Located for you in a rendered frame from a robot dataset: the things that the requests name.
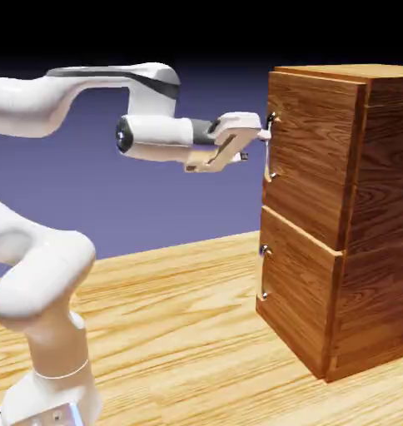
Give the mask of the small wooden cabinet door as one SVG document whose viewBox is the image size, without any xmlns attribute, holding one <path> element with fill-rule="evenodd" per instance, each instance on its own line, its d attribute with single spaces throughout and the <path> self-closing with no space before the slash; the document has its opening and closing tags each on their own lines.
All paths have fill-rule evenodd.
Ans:
<svg viewBox="0 0 403 426">
<path fill-rule="evenodd" d="M 325 243 L 267 206 L 261 208 L 259 247 L 264 260 L 263 288 L 256 311 L 317 377 L 326 377 L 336 292 L 344 259 Z"/>
</svg>

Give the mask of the large wooden cabinet door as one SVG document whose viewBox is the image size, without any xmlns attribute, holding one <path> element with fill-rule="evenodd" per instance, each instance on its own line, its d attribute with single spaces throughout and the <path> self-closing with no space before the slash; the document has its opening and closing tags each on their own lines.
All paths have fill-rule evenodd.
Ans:
<svg viewBox="0 0 403 426">
<path fill-rule="evenodd" d="M 364 82 L 271 72 L 271 182 L 263 202 L 333 250 L 345 244 Z"/>
</svg>

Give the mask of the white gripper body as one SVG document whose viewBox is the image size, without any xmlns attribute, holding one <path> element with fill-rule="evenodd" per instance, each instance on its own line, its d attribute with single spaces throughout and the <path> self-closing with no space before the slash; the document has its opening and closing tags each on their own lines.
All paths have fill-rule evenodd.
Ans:
<svg viewBox="0 0 403 426">
<path fill-rule="evenodd" d="M 207 132 L 217 146 L 217 151 L 206 163 L 206 169 L 211 172 L 221 171 L 257 138 L 261 128 L 260 117 L 253 112 L 228 112 L 219 116 Z"/>
</svg>

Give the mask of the wooden cabinet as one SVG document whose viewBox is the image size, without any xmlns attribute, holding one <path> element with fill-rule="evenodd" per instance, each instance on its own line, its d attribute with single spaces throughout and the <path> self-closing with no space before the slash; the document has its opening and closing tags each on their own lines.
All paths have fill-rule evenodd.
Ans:
<svg viewBox="0 0 403 426">
<path fill-rule="evenodd" d="M 332 382 L 403 357 L 403 66 L 282 66 L 272 72 L 364 82 L 366 99 L 336 292 Z"/>
</svg>

